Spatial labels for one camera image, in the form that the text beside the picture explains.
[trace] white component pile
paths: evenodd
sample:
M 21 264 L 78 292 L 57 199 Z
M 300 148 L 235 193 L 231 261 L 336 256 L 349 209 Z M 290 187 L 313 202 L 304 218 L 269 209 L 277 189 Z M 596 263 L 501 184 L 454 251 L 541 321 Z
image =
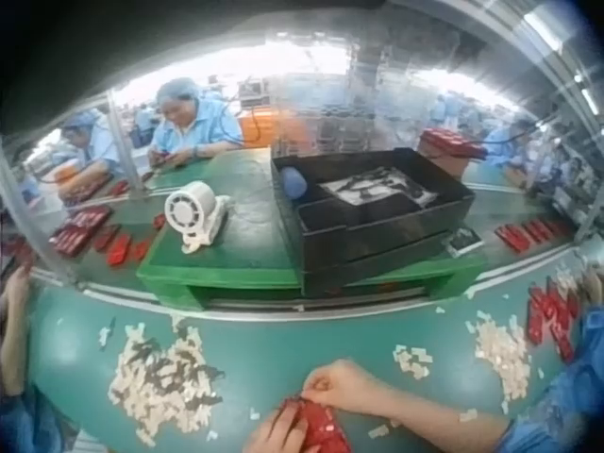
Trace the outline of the white component pile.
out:
M 491 363 L 501 378 L 504 401 L 527 396 L 530 366 L 525 332 L 518 326 L 516 316 L 510 318 L 510 326 L 497 326 L 491 316 L 478 312 L 482 320 L 473 328 L 477 333 L 476 357 Z
M 432 363 L 433 358 L 429 356 L 423 347 L 412 347 L 411 353 L 407 352 L 407 347 L 398 344 L 393 351 L 394 361 L 398 363 L 403 373 L 413 373 L 416 379 L 427 378 L 430 374 L 427 366 L 422 363 Z
M 144 324 L 126 326 L 126 345 L 108 396 L 139 423 L 139 438 L 155 446 L 164 422 L 174 420 L 182 432 L 208 425 L 211 406 L 222 401 L 210 383 L 223 373 L 206 365 L 197 328 L 181 329 L 180 338 L 167 350 L 143 334 Z

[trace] woman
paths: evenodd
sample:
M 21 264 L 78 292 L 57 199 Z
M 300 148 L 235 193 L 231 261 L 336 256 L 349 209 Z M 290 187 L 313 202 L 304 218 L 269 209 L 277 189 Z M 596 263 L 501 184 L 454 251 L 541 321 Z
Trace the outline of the woman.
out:
M 83 170 L 61 184 L 59 195 L 66 195 L 95 181 L 107 173 L 120 173 L 120 160 L 107 117 L 98 109 L 90 109 L 71 116 L 63 124 L 62 135 L 78 149 L 76 154 L 54 156 L 59 164 L 76 158 Z
M 192 159 L 210 159 L 238 149 L 243 134 L 237 119 L 219 101 L 204 98 L 189 78 L 177 78 L 158 90 L 164 121 L 149 148 L 152 167 L 165 161 L 184 165 Z

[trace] person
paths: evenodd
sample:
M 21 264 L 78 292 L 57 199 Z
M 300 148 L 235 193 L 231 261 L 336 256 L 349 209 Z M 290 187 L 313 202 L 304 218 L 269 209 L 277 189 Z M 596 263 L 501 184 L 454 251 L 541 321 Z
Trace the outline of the person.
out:
M 523 166 L 528 160 L 526 146 L 533 128 L 533 123 L 521 119 L 493 130 L 482 144 L 487 151 L 486 161 L 496 166 L 504 163 Z
M 165 83 L 157 98 L 164 121 L 148 151 L 152 167 L 165 161 L 179 166 L 193 159 L 210 159 L 242 146 L 241 127 L 227 105 L 204 99 L 191 79 Z
M 108 173 L 121 173 L 120 160 L 106 115 L 98 109 L 88 109 L 68 118 L 62 135 L 77 152 L 54 156 L 58 165 L 67 159 L 79 160 L 82 170 L 59 187 L 59 195 L 69 194 Z
M 576 360 L 554 378 L 535 406 L 514 420 L 479 413 L 460 423 L 458 410 L 391 387 L 348 360 L 312 371 L 300 396 L 324 406 L 390 419 L 447 452 L 604 451 L 602 279 L 599 270 L 588 267 L 583 287 L 592 305 L 582 318 Z M 300 420 L 293 426 L 294 416 L 294 407 L 274 411 L 250 435 L 243 453 L 299 453 L 308 425 Z
M 141 104 L 134 116 L 134 123 L 139 129 L 141 146 L 147 146 L 153 139 L 153 117 L 155 111 L 146 104 Z
M 63 441 L 52 408 L 25 387 L 29 275 L 18 268 L 0 296 L 0 451 L 59 453 Z
M 436 98 L 436 103 L 430 110 L 429 127 L 442 127 L 445 123 L 446 104 L 445 98 L 439 94 Z

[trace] factory worker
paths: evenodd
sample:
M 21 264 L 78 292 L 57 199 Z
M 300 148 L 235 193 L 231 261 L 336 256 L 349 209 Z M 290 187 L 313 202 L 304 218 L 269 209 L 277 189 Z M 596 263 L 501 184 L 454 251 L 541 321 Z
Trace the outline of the factory worker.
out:
M 60 195 L 90 184 L 107 173 L 121 173 L 120 161 L 113 135 L 109 130 L 107 117 L 98 109 L 79 112 L 65 121 L 62 135 L 67 142 L 77 148 L 73 155 L 61 155 L 59 159 L 77 158 L 82 169 L 75 176 L 63 182 Z
M 158 90 L 164 121 L 149 148 L 151 166 L 166 161 L 178 166 L 194 159 L 210 159 L 239 149 L 243 134 L 224 102 L 204 98 L 189 78 L 177 78 Z
M 533 128 L 534 124 L 530 121 L 518 120 L 510 126 L 493 130 L 482 145 L 487 151 L 486 161 L 492 165 L 509 163 L 523 166 L 528 160 L 526 146 Z

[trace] blue object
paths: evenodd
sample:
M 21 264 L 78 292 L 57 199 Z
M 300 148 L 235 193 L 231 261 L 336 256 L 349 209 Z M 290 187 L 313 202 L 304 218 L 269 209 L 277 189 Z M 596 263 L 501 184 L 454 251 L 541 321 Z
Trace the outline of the blue object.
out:
M 226 109 L 225 103 L 197 98 L 197 116 L 184 131 L 164 120 L 153 134 L 152 145 L 174 154 L 181 149 L 199 144 L 218 142 L 243 143 L 243 133 L 237 118 Z
M 309 185 L 306 179 L 293 167 L 281 169 L 281 182 L 285 194 L 292 200 L 297 200 L 306 193 Z

